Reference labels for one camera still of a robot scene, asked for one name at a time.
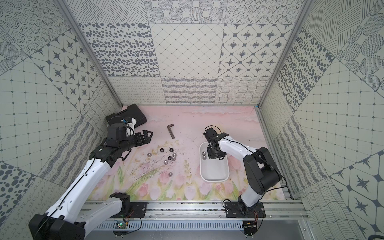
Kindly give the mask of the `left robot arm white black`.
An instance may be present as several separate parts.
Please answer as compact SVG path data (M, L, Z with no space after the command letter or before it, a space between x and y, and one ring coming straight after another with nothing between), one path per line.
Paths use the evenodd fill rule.
M90 153L85 167L69 189L44 214L36 214L28 227L34 240L83 240L101 223L111 217L126 219L144 211L135 211L127 193L113 193L90 213L80 211L99 181L112 169L124 152L151 142L153 132L135 132L134 124L116 123L108 126L107 137Z

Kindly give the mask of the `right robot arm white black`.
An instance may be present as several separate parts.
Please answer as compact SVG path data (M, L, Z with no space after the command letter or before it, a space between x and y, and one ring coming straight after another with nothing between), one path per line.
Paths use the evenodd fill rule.
M280 182L283 175L265 147L259 149L246 146L227 133L217 133L214 126L207 126L203 133L208 142L207 154L212 160L223 160L227 155L243 163L249 186L238 198L243 214L253 210L266 192Z

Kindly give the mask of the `white storage tray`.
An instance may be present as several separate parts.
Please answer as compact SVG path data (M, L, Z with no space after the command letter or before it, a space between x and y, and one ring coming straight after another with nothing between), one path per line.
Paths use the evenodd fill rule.
M208 142L200 145L200 175L205 182L219 183L224 182L230 177L228 157L223 160L210 159L207 153ZM202 159L202 152L206 152L206 160Z

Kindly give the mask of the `rusty wrench jaw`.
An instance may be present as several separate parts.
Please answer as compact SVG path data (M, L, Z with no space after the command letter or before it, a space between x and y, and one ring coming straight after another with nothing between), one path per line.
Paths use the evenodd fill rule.
M175 139L175 135L174 135L174 133L172 131L172 127L173 126L174 126L174 124L170 124L170 125L167 126L167 129L169 131L169 134L170 134L171 138L174 140Z

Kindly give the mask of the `black plastic tool case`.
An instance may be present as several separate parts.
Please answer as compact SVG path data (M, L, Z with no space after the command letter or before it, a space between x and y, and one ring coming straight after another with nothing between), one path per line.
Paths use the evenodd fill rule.
M136 124L135 128L145 124L147 122L147 118L144 115L144 113L140 110L140 108L136 104L132 104L130 106L127 106L126 109L122 110L119 113L116 114L111 114L106 117L107 125L112 125L112 124L118 124L122 123L121 120L129 119L129 118L135 118L136 119Z

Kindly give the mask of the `left controller board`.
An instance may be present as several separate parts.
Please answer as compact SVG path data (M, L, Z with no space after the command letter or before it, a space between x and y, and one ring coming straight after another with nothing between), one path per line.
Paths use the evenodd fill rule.
M129 231L127 229L126 223L124 223L124 222L117 222L116 223L115 229L113 230L113 234L115 235L116 238L117 237L123 238L128 233L129 233Z

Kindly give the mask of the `controller board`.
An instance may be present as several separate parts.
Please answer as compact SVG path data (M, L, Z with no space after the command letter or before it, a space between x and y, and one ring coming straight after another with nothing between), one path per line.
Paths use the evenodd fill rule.
M255 221L243 221L244 235L247 237L254 237L254 234L258 231L258 223Z
M126 223L124 223L124 222L117 222L116 223L115 229L113 230L113 234L115 235L116 238L117 237L123 238L128 233L129 233L129 231L127 229Z

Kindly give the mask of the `right controller board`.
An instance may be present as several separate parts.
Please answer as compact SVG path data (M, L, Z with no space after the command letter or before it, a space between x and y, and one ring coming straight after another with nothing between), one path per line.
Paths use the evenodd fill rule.
M258 231L258 223L255 221L243 221L244 235L247 237L254 237L254 234Z

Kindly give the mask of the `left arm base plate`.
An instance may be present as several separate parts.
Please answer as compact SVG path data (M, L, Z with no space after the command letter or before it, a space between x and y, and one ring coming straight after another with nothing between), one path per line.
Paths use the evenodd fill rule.
M122 209L116 215L111 216L114 219L141 218L146 215L148 202L130 202L123 203Z

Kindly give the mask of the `aluminium rail frame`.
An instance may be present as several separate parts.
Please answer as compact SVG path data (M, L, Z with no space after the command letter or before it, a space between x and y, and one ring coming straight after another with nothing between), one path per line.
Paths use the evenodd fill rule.
M142 220L221 220L235 207L225 208L223 201L147 201ZM262 200L262 213L245 217L235 215L236 220L308 220L308 214L298 200Z

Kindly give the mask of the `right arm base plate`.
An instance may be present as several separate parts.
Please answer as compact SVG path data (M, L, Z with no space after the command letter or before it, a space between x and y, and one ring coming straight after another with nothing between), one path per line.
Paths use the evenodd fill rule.
M222 205L227 218L265 218L265 208L263 203L257 202L252 207L247 207L242 202L232 202L224 200Z

